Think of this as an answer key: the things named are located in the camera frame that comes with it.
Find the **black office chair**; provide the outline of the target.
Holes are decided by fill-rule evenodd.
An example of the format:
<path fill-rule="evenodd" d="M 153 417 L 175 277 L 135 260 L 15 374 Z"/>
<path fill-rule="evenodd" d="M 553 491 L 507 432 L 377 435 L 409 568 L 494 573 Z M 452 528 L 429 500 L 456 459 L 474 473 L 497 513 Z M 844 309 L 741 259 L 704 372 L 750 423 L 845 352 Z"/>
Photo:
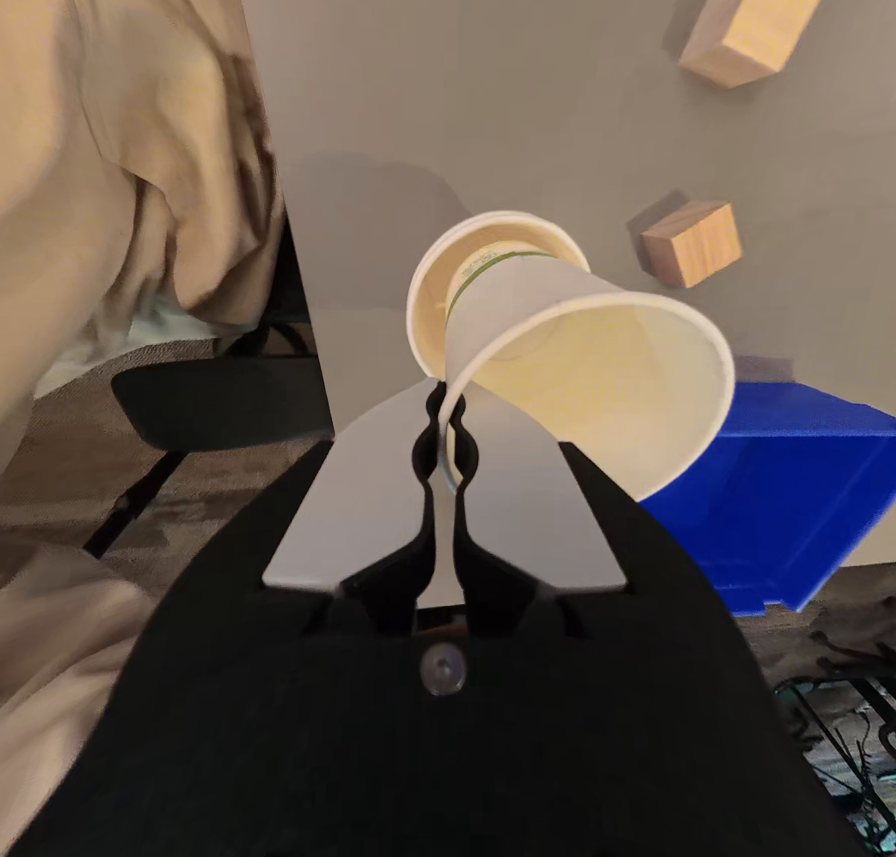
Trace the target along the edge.
<path fill-rule="evenodd" d="M 101 559 L 189 455 L 332 437 L 320 362 L 297 329 L 310 323 L 286 216 L 255 329 L 214 358 L 154 363 L 113 377 L 111 391 L 129 424 L 162 457 L 118 497 L 85 552 Z"/>

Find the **wooden cube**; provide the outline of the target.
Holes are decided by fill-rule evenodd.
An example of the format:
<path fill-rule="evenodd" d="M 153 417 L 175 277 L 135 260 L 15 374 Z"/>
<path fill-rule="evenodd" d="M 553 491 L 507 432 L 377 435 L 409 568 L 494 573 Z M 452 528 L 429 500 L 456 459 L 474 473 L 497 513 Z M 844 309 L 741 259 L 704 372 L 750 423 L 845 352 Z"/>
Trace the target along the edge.
<path fill-rule="evenodd" d="M 706 0 L 678 67 L 721 90 L 780 73 L 822 0 Z"/>
<path fill-rule="evenodd" d="M 688 202 L 642 233 L 651 274 L 689 289 L 739 261 L 743 245 L 730 202 Z"/>

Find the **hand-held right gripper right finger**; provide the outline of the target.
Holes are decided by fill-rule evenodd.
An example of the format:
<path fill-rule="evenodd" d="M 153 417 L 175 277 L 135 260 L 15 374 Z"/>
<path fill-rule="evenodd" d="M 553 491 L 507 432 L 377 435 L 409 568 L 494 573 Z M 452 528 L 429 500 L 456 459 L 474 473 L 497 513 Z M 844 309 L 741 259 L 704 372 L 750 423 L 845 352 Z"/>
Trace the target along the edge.
<path fill-rule="evenodd" d="M 628 581 L 559 442 L 488 390 L 450 418 L 454 570 L 470 632 L 511 634 L 538 602 L 618 593 Z"/>

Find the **person's beige sweatshirt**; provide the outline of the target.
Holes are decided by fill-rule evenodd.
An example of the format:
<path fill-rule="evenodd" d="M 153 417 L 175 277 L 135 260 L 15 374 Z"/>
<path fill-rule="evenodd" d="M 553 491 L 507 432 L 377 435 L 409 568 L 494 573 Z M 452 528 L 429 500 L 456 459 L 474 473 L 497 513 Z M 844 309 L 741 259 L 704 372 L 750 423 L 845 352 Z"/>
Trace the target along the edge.
<path fill-rule="evenodd" d="M 241 0 L 1 0 L 2 469 L 36 398 L 248 331 L 284 201 Z"/>

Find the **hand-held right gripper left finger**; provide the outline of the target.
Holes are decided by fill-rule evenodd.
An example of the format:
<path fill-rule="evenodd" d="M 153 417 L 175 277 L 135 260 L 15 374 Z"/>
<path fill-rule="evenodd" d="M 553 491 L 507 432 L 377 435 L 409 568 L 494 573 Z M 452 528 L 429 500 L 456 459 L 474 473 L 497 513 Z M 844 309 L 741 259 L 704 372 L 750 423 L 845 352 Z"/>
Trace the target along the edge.
<path fill-rule="evenodd" d="M 435 567 L 438 414 L 427 378 L 359 416 L 332 442 L 273 558 L 272 589 L 361 605 L 373 628 L 408 635 Z"/>

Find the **blue plastic bin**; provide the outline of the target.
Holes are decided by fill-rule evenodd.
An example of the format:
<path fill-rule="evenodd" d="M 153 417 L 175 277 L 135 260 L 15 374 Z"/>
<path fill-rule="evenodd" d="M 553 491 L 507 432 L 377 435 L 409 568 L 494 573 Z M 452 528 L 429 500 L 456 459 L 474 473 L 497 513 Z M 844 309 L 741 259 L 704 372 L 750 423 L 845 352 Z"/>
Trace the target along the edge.
<path fill-rule="evenodd" d="M 895 419 L 791 382 L 739 382 L 688 470 L 642 502 L 735 617 L 800 612 L 894 502 Z"/>

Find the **person's beige trousers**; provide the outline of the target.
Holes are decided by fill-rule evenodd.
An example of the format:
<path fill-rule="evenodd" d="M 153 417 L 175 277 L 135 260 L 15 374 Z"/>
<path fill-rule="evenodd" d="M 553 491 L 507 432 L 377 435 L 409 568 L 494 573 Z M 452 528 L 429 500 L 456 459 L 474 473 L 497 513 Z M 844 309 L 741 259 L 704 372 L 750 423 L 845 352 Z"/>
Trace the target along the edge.
<path fill-rule="evenodd" d="M 2 546 L 2 855 L 76 761 L 156 605 L 78 548 Z"/>

